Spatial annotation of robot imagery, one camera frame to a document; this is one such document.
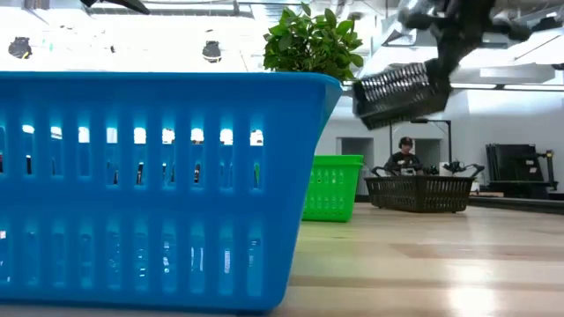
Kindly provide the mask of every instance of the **ceiling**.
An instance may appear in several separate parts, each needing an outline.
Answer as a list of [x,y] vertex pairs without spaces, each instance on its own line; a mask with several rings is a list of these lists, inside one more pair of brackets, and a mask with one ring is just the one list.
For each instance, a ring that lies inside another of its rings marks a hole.
[[[236,65],[230,70],[259,71],[262,70],[262,34],[267,32],[269,26],[278,23],[285,7],[301,12],[300,0],[147,0],[145,3],[152,10],[151,16],[108,3],[95,4],[86,9],[79,0],[39,1],[35,0],[35,4],[27,1],[34,7],[22,10],[24,0],[0,0],[0,27],[3,30],[0,39],[30,36],[39,50],[50,43],[55,51],[66,52],[64,58],[58,58],[61,61],[76,58],[73,56],[78,55],[78,51],[83,56],[79,59],[100,59],[97,57],[100,52],[107,53],[109,47],[114,45],[118,55],[138,55],[140,62],[129,63],[131,66],[128,67],[131,68],[153,64],[159,66],[152,68],[174,69],[172,60],[177,61],[177,64],[179,60],[184,63],[192,56],[200,61],[198,56],[205,41],[216,40],[221,43],[225,62],[230,60]],[[309,2],[314,15],[323,14],[325,8],[331,8],[339,18],[347,18],[351,13],[361,16],[355,29],[364,40],[364,45],[356,53],[364,55],[367,61],[374,57],[367,63],[372,65],[373,72],[385,68],[389,63],[397,63],[398,51],[388,50],[386,58],[377,57],[375,43],[390,27],[398,6],[410,4],[410,0],[305,2]],[[564,3],[564,0],[499,0],[498,7],[523,18],[560,3]],[[45,5],[48,5],[48,10],[41,9]],[[416,59],[425,55],[414,48],[411,51],[410,56]],[[113,64],[123,64],[130,59],[123,58]],[[107,65],[106,62],[100,64],[100,67]],[[195,67],[187,63],[183,65],[190,70]],[[205,71],[226,70],[218,65],[205,67]]]

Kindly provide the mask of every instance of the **white wall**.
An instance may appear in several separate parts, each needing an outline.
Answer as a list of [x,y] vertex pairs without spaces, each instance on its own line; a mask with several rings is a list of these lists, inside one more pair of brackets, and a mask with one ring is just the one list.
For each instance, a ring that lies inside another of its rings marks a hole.
[[[561,85],[561,72],[546,83]],[[564,181],[564,92],[468,91],[444,116],[453,126],[453,157],[487,166],[486,144],[535,144],[554,150],[554,177]],[[540,160],[545,174],[545,161]],[[487,169],[485,181],[489,181]]]
[[[398,151],[397,143],[403,136],[413,138],[446,139],[445,134],[433,124],[398,124],[393,128],[393,150]],[[368,137],[374,139],[374,162],[382,166],[390,156],[389,128],[368,131],[358,119],[343,119],[338,115],[331,117],[323,130],[315,154],[335,155],[338,153],[337,140],[340,137]]]

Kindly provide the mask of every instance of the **green leaves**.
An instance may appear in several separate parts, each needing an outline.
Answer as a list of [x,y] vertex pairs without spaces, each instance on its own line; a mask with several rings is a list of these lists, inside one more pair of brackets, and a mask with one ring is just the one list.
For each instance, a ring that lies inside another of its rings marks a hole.
[[341,82],[354,79],[351,63],[362,66],[362,57],[353,50],[362,45],[354,32],[354,22],[337,23],[335,14],[327,9],[312,17],[307,4],[302,13],[284,9],[278,25],[264,35],[263,66],[275,71],[307,71],[333,76]]
[[337,26],[337,17],[335,17],[335,13],[333,13],[331,9],[325,9],[325,18],[331,28],[335,28],[335,26]]
[[284,34],[288,33],[288,29],[286,28],[286,26],[283,25],[273,26],[268,30],[274,36],[283,36]]
[[350,58],[351,58],[351,63],[353,63],[354,66],[362,67],[362,65],[364,65],[364,59],[362,58],[362,56],[351,54]]
[[280,48],[281,51],[287,50],[290,45],[292,44],[292,35],[286,34],[282,37],[282,39],[280,39],[280,42],[278,43],[278,48]]
[[311,9],[309,9],[309,5],[301,3],[301,9],[306,13],[308,17],[311,17]]
[[345,35],[350,29],[354,26],[354,22],[351,20],[345,20],[338,24],[337,26],[337,34]]

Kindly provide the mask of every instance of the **basket slot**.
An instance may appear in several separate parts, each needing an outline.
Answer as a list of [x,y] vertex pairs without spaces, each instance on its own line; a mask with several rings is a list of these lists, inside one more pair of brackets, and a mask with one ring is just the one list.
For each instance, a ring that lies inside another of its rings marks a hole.
[[119,183],[119,166],[120,166],[120,147],[118,145],[118,131],[115,128],[106,129],[106,145],[104,146],[106,155],[105,182],[108,187],[117,187]]
[[204,187],[204,169],[207,166],[202,162],[204,154],[204,146],[202,144],[192,144],[190,146],[190,174],[192,176],[192,187],[193,188],[203,188]]
[[[219,143],[219,129],[217,129],[217,138],[214,142],[216,148],[218,148]],[[214,168],[213,170],[214,176],[213,179],[215,182],[215,187],[213,188],[214,191],[219,191],[218,183],[217,183],[217,169]],[[219,225],[218,221],[207,221],[205,222],[205,244],[204,244],[204,276],[205,276],[205,284],[204,284],[204,291],[207,294],[216,295],[219,293],[219,274],[221,273],[221,268],[223,265],[220,265],[220,261],[222,260],[221,256],[221,249],[219,247]]]
[[249,228],[246,239],[247,246],[247,295],[259,297],[263,292],[263,270],[264,270],[264,240],[261,223],[254,222]]
[[158,191],[162,188],[162,116],[156,107],[151,107],[147,120],[147,189]]
[[100,190],[106,184],[104,175],[106,175],[107,162],[105,158],[105,145],[107,141],[106,122],[103,112],[92,111],[90,113],[90,155],[92,162],[92,174],[89,186],[93,190]]
[[45,225],[38,224],[38,220],[34,217],[26,221],[24,233],[25,257],[24,261],[19,262],[24,266],[26,286],[30,288],[39,286],[40,278],[46,278],[46,273],[48,273],[48,270],[45,269],[48,258],[41,256],[43,249],[41,242],[48,241],[41,238],[47,237],[48,231],[45,230]]
[[[190,118],[185,109],[180,110],[174,122],[174,160],[176,162],[189,162],[190,147]],[[194,182],[194,171],[188,164],[174,165],[174,185],[179,192],[186,192]]]
[[173,283],[175,283],[175,285],[173,285],[171,283],[167,283],[168,277],[164,276],[163,277],[163,287],[165,289],[166,288],[169,288],[169,289],[172,288],[170,291],[172,291],[175,295],[190,294],[190,291],[189,291],[190,284],[187,283],[190,279],[190,273],[191,273],[190,272],[190,270],[191,270],[191,249],[190,249],[191,230],[190,230],[190,226],[186,225],[186,224],[182,225],[182,224],[179,224],[178,222],[175,222],[173,228],[165,229],[163,233],[166,234],[166,232],[174,232],[175,237],[176,237],[176,239],[175,239],[175,242],[176,242],[175,267],[176,267],[177,278],[176,278],[176,281],[173,282]]
[[217,289],[218,250],[217,239],[207,234],[217,229],[216,225],[195,221],[189,236],[189,292],[192,294],[213,293]]
[[63,125],[61,131],[64,133],[62,140],[61,166],[65,181],[74,183],[78,177],[78,122],[77,115],[72,109],[63,112]]
[[51,174],[53,177],[63,176],[63,130],[59,123],[51,126],[48,155],[51,158]]
[[248,114],[241,110],[234,115],[233,185],[236,195],[247,194],[252,188],[253,169],[249,144],[251,127]]
[[49,144],[51,143],[51,128],[49,125],[48,112],[45,107],[39,107],[34,113],[33,127],[33,167],[36,171],[37,181],[44,182],[51,178],[53,173],[53,157],[49,153]]
[[221,131],[217,114],[208,114],[204,118],[204,133],[209,140],[204,144],[204,184],[206,190],[216,192],[219,190],[219,132]]
[[73,234],[69,235],[69,254],[78,254],[78,266],[69,265],[69,278],[71,282],[77,282],[77,287],[83,290],[90,290],[94,287],[94,238],[92,221],[85,218],[79,220],[76,225],[70,224],[70,233],[74,233],[72,228],[78,228],[74,240]]
[[[158,186],[162,186],[162,174],[158,178]],[[163,262],[163,247],[164,247],[164,236],[163,236],[163,219],[159,215],[151,214],[148,218],[144,218],[143,221],[147,221],[146,232],[141,232],[138,228],[137,231],[145,236],[141,235],[142,238],[139,242],[140,245],[147,246],[146,252],[146,271],[148,274],[148,280],[142,281],[141,275],[143,271],[139,270],[139,282],[136,282],[136,286],[141,285],[138,289],[142,292],[150,292],[151,290],[161,290],[164,291],[163,277],[164,277],[164,262]]]
[[162,145],[162,186],[164,188],[174,187],[174,144]]
[[117,183],[120,190],[131,191],[137,184],[138,158],[134,158],[138,145],[135,144],[135,130],[131,114],[123,110],[118,117],[119,165],[117,166]]
[[11,269],[11,278],[10,284],[14,285],[24,285],[25,284],[25,268],[22,265],[23,260],[26,256],[26,244],[25,244],[25,227],[24,227],[24,218],[23,217],[15,217],[11,220],[9,224],[6,224],[8,228],[8,232],[6,236],[10,240],[10,247],[12,247],[12,254],[13,257],[10,262],[12,265],[10,266]]
[[145,144],[135,144],[133,145],[133,149],[134,159],[132,167],[135,169],[135,176],[131,179],[127,179],[126,181],[133,182],[136,187],[142,187],[147,184],[147,171],[145,169],[145,164],[148,160],[147,147],[145,146]]
[[81,263],[78,260],[80,252],[79,228],[79,217],[59,216],[51,226],[51,233],[58,237],[56,242],[59,244],[58,249],[62,251],[61,257],[52,260],[52,269],[58,268],[63,270],[60,281],[51,281],[56,288],[71,287],[76,289],[79,286],[79,265]]
[[51,241],[51,263],[49,271],[45,272],[49,276],[50,283],[54,288],[63,288],[68,281],[68,248],[66,238],[68,236],[68,226],[61,218],[56,219],[49,228]]
[[250,131],[250,153],[252,163],[252,188],[263,188],[263,173],[260,173],[263,165],[264,135],[260,129]]
[[[133,270],[123,268],[123,274],[133,275],[133,287],[124,285],[125,289],[132,289],[136,292],[148,292],[150,289],[159,289],[160,277],[163,272],[162,258],[156,261],[157,256],[150,256],[150,253],[159,253],[162,243],[162,224],[159,217],[137,217],[133,227]],[[160,239],[149,239],[149,237],[160,237]]]
[[22,126],[22,130],[24,131],[23,135],[23,146],[24,146],[24,154],[26,161],[26,171],[25,175],[33,175],[33,173],[37,173],[37,161],[38,157],[36,156],[34,140],[35,140],[35,131],[32,125],[25,124]]
[[218,293],[231,296],[234,292],[234,230],[231,223],[226,221],[219,228],[219,273]]
[[106,268],[107,291],[134,291],[136,283],[136,247],[135,234],[138,223],[137,217],[124,217],[122,215],[110,216],[107,226],[107,259]]
[[222,144],[219,148],[219,186],[233,187],[233,146]]
[[162,226],[162,245],[158,248],[158,252],[162,253],[162,290],[165,294],[178,292],[179,257],[176,233],[174,222],[165,220]]
[[252,224],[248,223],[247,217],[232,218],[234,224],[234,247],[230,254],[230,270],[234,277],[234,291],[236,296],[245,297],[247,295],[248,263],[249,263],[249,228]]
[[[90,130],[88,126],[89,124],[86,124],[78,128],[78,174],[84,181],[87,181],[92,174]],[[65,157],[70,159],[71,155],[72,153],[70,151],[65,150]]]
[[25,152],[22,145],[24,132],[22,131],[22,121],[20,107],[6,109],[6,153],[4,155],[5,172],[10,178],[9,182],[21,181],[23,175],[27,173]]
[[122,270],[130,268],[127,265],[129,256],[123,252],[132,249],[128,247],[128,239],[122,238],[127,227],[123,230],[120,227],[120,219],[111,217],[97,221],[94,228],[93,239],[96,241],[94,287],[98,291],[119,291],[123,285]]

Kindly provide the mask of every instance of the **desk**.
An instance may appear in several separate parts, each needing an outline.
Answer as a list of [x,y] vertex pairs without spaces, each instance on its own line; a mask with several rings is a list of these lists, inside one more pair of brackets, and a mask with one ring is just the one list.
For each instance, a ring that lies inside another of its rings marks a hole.
[[[349,224],[303,223],[286,299],[271,315],[564,316],[564,217],[358,204]],[[0,306],[0,316],[202,315]]]

